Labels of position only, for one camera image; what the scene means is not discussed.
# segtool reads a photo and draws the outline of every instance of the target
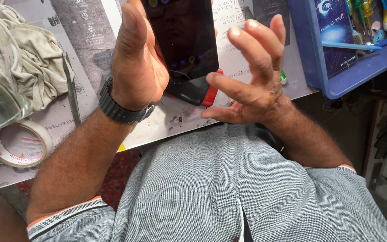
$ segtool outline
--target smartphone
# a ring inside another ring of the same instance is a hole
[[[142,0],[171,82],[219,69],[211,0]]]

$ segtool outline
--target watch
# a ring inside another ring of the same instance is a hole
[[[140,111],[124,109],[119,104],[117,104],[113,98],[111,98],[110,93],[112,87],[113,78],[109,78],[101,90],[99,107],[107,117],[113,119],[114,121],[122,124],[141,122],[148,118],[155,110],[155,106],[153,104]]]

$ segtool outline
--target fingernail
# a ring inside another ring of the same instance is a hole
[[[229,32],[232,36],[239,36],[241,34],[240,30],[237,27],[231,27]]]
[[[213,79],[213,76],[215,76],[216,73],[211,72],[206,76],[207,82],[210,82]]]
[[[280,23],[283,24],[283,16],[281,14],[277,14],[276,16],[278,16],[278,18],[280,18]]]
[[[256,20],[249,19],[249,26],[250,26],[251,28],[257,28],[257,27],[259,26],[259,23],[258,23],[258,21],[256,21]]]
[[[135,31],[137,29],[137,20],[130,12],[128,12],[123,7],[122,7],[122,24],[128,30]]]

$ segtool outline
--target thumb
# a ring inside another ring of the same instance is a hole
[[[212,118],[219,122],[242,124],[243,120],[234,111],[234,107],[210,107],[203,110],[202,118]]]
[[[122,5],[122,25],[116,42],[116,51],[124,59],[143,59],[143,49],[147,40],[147,27],[141,13],[132,4]]]

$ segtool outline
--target rag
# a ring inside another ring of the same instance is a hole
[[[0,0],[0,84],[26,96],[35,111],[43,110],[68,91],[62,50],[52,32],[26,24],[4,1]]]

